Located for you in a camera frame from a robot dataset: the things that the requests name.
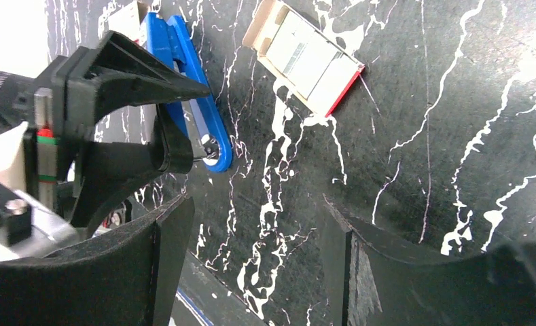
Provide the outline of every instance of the metal bolt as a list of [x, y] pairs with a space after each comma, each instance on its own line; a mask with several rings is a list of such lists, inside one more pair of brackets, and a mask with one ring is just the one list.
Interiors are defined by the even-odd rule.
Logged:
[[28, 203], [23, 199], [8, 200], [5, 207], [13, 215], [21, 215], [28, 211]]
[[122, 223], [122, 219], [120, 218], [120, 214], [118, 213], [114, 213], [112, 216], [111, 216], [111, 222], [113, 224], [115, 224], [115, 226], [120, 226], [120, 224]]
[[52, 127], [53, 91], [38, 88], [34, 93], [35, 124], [38, 128]]

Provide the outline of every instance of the red stripe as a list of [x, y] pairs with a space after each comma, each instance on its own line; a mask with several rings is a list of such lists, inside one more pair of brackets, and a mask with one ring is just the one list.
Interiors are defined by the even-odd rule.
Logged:
[[41, 137], [54, 138], [54, 133], [48, 128], [39, 129], [36, 134]]
[[360, 69], [358, 69], [358, 71], [356, 71], [354, 73], [354, 76], [352, 76], [352, 79], [350, 79], [350, 82], [348, 82], [348, 84], [346, 85], [346, 87], [344, 88], [344, 90], [342, 91], [342, 94], [340, 94], [340, 96], [338, 96], [338, 98], [336, 99], [336, 102], [334, 102], [334, 104], [332, 105], [332, 107], [329, 108], [329, 111], [325, 114], [325, 117], [329, 117], [330, 114], [332, 114], [332, 112], [334, 112], [334, 110], [336, 109], [336, 107], [338, 106], [338, 104], [340, 104], [340, 101], [342, 100], [342, 98], [344, 98], [344, 96], [346, 95], [346, 93], [348, 92], [348, 90], [350, 89], [350, 87], [352, 87], [352, 85], [354, 84], [354, 82], [356, 81], [356, 78], [358, 78], [358, 76], [361, 74], [361, 72], [363, 71], [364, 69], [364, 65], [361, 66]]

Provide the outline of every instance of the black marble surface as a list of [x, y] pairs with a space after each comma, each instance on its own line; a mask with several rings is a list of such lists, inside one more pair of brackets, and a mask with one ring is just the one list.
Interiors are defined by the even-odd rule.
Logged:
[[[48, 0], [50, 58], [93, 46], [128, 2]], [[235, 155], [226, 173], [196, 165], [136, 198], [193, 196], [190, 250], [234, 295], [271, 325], [329, 324], [325, 201], [443, 254], [536, 239], [536, 0], [288, 3], [366, 64], [328, 120], [285, 104], [241, 46], [257, 1], [163, 0], [160, 12], [188, 21]], [[109, 121], [98, 139], [139, 137], [137, 112]]]

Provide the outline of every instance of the cardboard box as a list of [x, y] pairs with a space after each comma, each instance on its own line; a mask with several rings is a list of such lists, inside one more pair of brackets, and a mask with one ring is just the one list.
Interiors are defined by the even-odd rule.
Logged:
[[124, 34], [140, 46], [144, 46], [147, 41], [147, 33], [143, 20], [150, 11], [150, 5], [133, 1], [108, 17], [107, 27], [111, 31]]
[[312, 112], [329, 116], [364, 65], [279, 0], [263, 0], [244, 46]]

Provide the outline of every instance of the blue plastic tool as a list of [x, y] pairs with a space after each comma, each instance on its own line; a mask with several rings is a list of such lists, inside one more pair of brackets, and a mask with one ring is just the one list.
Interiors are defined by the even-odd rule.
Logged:
[[[147, 31], [146, 48], [151, 54], [170, 68], [173, 69], [177, 66], [179, 71], [185, 73], [189, 78], [208, 85], [206, 75], [181, 16], [172, 16], [166, 22], [158, 18], [156, 13], [150, 12], [145, 17], [145, 24]], [[198, 125], [198, 129], [206, 129], [219, 146], [218, 157], [214, 160], [204, 159], [204, 163], [212, 172], [226, 171], [232, 163], [232, 146], [213, 97], [209, 95], [205, 98], [198, 98], [191, 104], [194, 115], [199, 109], [202, 118], [200, 121], [205, 123], [205, 126]], [[174, 122], [187, 136], [181, 103], [169, 103], [166, 106]]]

